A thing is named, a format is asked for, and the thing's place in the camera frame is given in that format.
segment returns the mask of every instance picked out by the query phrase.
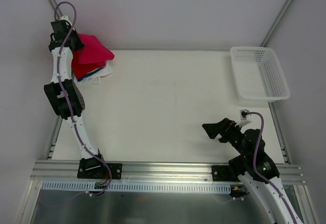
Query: gray wall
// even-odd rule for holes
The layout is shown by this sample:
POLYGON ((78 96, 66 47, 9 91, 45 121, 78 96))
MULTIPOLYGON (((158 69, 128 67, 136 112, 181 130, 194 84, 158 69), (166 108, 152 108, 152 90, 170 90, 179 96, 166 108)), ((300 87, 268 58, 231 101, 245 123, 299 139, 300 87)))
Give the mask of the gray wall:
POLYGON ((0 0, 0 223, 12 224, 54 113, 43 93, 52 56, 46 0, 0 0))
MULTIPOLYGON (((77 8, 79 33, 109 48, 259 46, 285 0, 57 0, 77 8)), ((69 13, 69 6, 62 7, 69 13)))
POLYGON ((269 43, 291 97, 277 102, 293 163, 302 164, 320 223, 326 223, 326 0, 296 0, 269 43))

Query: pink cloth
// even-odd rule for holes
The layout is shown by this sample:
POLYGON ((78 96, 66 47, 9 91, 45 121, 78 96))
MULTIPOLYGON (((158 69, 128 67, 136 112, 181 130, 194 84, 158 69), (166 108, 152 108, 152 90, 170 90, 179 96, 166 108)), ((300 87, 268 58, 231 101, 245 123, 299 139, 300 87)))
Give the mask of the pink cloth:
POLYGON ((114 54, 104 47, 101 42, 95 37, 86 34, 79 34, 81 41, 85 47, 80 50, 78 63, 86 64, 103 64, 103 62, 112 60, 114 54))

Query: white cloth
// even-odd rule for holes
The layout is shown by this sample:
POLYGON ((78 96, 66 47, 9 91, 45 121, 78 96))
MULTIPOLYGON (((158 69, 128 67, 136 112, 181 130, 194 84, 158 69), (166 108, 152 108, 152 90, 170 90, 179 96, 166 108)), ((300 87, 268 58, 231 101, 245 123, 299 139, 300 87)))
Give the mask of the white cloth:
POLYGON ((102 82, 101 77, 110 75, 112 73, 113 73, 113 70, 112 70, 112 68, 110 66, 110 62, 107 61, 106 66, 103 69, 99 70, 95 74, 90 75, 87 78, 84 78, 81 81, 77 81, 77 79, 75 77, 74 82, 78 83, 78 84, 97 85, 97 84, 100 84, 102 82))

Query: connector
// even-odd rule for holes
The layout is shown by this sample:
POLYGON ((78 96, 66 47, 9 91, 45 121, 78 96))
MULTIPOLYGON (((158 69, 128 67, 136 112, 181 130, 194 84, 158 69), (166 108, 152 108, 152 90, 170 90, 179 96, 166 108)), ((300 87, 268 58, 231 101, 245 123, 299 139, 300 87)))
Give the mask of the connector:
POLYGON ((249 114, 249 110, 247 110, 247 109, 242 109, 242 110, 240 110, 240 119, 242 120, 242 121, 244 121, 244 120, 246 120, 247 119, 247 115, 249 114))
POLYGON ((108 185, 108 183, 103 183, 101 184, 100 182, 96 182, 95 183, 95 186, 94 186, 94 189, 105 189, 105 187, 108 185))

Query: glass panel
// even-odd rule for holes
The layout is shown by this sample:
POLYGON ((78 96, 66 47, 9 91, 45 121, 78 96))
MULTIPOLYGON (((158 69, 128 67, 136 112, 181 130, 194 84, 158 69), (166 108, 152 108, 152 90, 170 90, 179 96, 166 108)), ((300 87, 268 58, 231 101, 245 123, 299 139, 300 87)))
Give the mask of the glass panel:
MULTIPOLYGON (((298 209, 292 186, 286 187, 287 194, 298 209)), ((242 201, 230 201, 228 195, 201 193, 146 193, 106 192, 100 197, 78 192, 44 190, 34 211, 32 224, 58 223, 269 223, 256 209, 251 197, 242 201)))

